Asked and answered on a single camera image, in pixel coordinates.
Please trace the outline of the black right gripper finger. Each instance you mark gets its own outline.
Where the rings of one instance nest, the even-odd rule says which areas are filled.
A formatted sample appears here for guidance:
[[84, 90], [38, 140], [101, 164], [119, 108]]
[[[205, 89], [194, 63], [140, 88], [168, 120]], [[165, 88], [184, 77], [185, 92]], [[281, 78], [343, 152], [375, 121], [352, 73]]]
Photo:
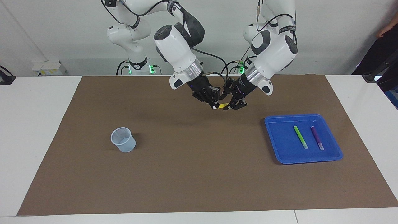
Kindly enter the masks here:
[[211, 101], [218, 101], [220, 97], [221, 88], [219, 87], [209, 87], [209, 98]]
[[207, 92], [193, 92], [192, 96], [201, 102], [207, 103], [211, 108], [218, 109], [219, 103], [218, 100], [213, 98], [212, 94], [208, 94]]

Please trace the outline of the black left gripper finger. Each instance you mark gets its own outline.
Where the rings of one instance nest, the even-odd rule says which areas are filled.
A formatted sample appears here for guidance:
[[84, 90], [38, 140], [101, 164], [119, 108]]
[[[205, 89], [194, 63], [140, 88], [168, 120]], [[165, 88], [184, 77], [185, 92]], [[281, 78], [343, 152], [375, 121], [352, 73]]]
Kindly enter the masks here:
[[231, 101], [224, 107], [224, 110], [238, 110], [240, 108], [243, 108], [247, 106], [245, 97], [237, 99], [237, 98], [232, 98]]
[[234, 90], [234, 79], [229, 77], [226, 80], [226, 85], [223, 87], [222, 97], [227, 97], [228, 95], [232, 94]]

